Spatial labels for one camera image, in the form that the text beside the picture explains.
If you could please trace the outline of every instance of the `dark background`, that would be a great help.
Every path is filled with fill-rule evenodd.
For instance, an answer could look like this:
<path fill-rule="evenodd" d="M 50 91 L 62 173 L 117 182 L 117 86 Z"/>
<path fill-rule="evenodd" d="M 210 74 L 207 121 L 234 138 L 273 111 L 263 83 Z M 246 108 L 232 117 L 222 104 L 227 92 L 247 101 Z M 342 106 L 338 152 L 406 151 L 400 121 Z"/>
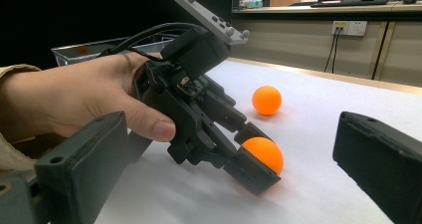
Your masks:
<path fill-rule="evenodd" d="M 232 0 L 197 0 L 230 21 Z M 0 66 L 56 67 L 52 48 L 128 37 L 168 22 L 197 23 L 173 0 L 0 0 Z"/>

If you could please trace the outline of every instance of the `black plastic housing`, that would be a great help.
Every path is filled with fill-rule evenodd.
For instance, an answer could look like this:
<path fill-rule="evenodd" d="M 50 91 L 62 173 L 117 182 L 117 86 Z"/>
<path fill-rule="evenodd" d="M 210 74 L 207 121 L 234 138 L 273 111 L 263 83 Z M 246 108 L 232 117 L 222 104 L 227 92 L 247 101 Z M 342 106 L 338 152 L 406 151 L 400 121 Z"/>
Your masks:
<path fill-rule="evenodd" d="M 97 118 L 35 164 L 51 223 L 94 223 L 130 163 L 124 112 Z"/>
<path fill-rule="evenodd" d="M 190 80 L 198 79 L 226 60 L 230 51 L 208 30 L 198 27 L 180 35 L 161 51 L 161 57 L 183 68 Z"/>
<path fill-rule="evenodd" d="M 394 223 L 422 223 L 422 142 L 343 112 L 332 157 Z"/>

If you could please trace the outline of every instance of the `gray plastic part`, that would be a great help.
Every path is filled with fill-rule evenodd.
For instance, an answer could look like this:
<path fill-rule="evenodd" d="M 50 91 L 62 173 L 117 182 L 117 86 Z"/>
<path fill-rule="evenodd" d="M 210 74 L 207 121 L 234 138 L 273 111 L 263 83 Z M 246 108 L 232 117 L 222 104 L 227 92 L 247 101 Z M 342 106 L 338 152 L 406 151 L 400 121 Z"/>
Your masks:
<path fill-rule="evenodd" d="M 196 0 L 174 0 L 188 13 L 194 16 L 202 25 L 210 30 L 228 45 L 245 44 L 248 41 L 249 32 L 239 32 L 221 17 L 215 15 Z"/>
<path fill-rule="evenodd" d="M 1 223 L 38 223 L 31 192 L 21 176 L 9 176 L 0 180 L 0 207 Z"/>
<path fill-rule="evenodd" d="M 43 156 L 35 170 L 54 203 L 51 223 L 94 223 L 130 162 L 124 112 L 93 120 Z"/>

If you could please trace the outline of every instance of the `gray bracket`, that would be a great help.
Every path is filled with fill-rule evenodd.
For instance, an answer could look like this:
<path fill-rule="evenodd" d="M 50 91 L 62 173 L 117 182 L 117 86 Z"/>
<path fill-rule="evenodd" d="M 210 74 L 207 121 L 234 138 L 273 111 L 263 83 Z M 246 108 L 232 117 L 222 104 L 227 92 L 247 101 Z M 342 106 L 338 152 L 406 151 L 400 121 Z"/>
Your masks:
<path fill-rule="evenodd" d="M 245 44 L 248 41 L 249 31 L 242 33 L 230 23 L 215 15 L 196 0 L 174 0 L 188 13 L 194 16 L 202 25 L 228 45 Z"/>

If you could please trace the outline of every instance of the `wall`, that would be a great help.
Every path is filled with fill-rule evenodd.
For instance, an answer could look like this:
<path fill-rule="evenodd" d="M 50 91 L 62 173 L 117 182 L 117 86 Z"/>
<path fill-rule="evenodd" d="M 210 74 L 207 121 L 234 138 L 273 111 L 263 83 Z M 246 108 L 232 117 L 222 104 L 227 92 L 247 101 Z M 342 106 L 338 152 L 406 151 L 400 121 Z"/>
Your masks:
<path fill-rule="evenodd" d="M 323 72 L 332 45 L 331 21 L 233 20 L 249 30 L 248 43 L 232 47 L 232 57 Z M 334 73 L 366 78 L 380 22 L 368 24 L 364 37 L 339 37 Z M 331 72 L 335 46 L 328 62 Z"/>
<path fill-rule="evenodd" d="M 421 22 L 369 21 L 363 37 L 340 36 L 336 47 L 332 21 L 233 19 L 232 24 L 250 31 L 246 44 L 232 46 L 233 58 L 422 87 Z"/>

